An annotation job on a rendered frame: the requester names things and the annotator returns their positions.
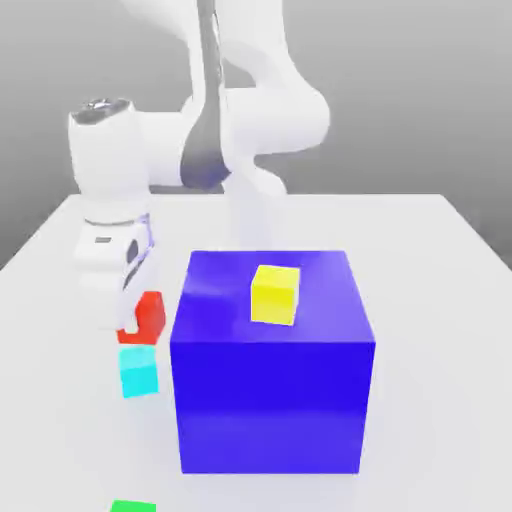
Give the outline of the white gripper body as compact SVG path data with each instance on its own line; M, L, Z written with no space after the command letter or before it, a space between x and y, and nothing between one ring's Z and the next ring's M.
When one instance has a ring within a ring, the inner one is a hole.
M96 238L78 253L82 301L101 329L125 329L154 274L154 244Z

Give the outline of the small red cube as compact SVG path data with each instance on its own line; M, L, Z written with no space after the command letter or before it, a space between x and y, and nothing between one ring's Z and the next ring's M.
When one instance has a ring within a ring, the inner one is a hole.
M117 340L121 345L155 346L165 327L166 314L162 294L159 291L146 291L135 308L137 331L127 333L117 331Z

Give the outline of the small cyan cube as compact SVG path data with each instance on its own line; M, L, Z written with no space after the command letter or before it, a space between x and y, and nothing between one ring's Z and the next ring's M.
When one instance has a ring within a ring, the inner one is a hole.
M119 370L124 398L159 392L155 347L126 345L119 352Z

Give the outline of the small yellow cube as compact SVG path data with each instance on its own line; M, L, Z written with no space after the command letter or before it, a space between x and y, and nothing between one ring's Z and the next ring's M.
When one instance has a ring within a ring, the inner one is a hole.
M261 264L250 288L253 322L292 326L299 303L300 269Z

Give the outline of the small green cube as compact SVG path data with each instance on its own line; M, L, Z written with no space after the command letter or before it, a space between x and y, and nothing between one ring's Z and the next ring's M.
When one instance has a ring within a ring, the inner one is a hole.
M156 504L152 502L116 499L112 502L109 512L156 512Z

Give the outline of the large blue box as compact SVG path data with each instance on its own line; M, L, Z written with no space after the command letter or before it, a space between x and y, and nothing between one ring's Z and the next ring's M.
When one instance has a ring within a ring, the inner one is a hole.
M301 271L290 326L253 322L261 264ZM186 474L355 474L376 341L342 251L193 251L170 336Z

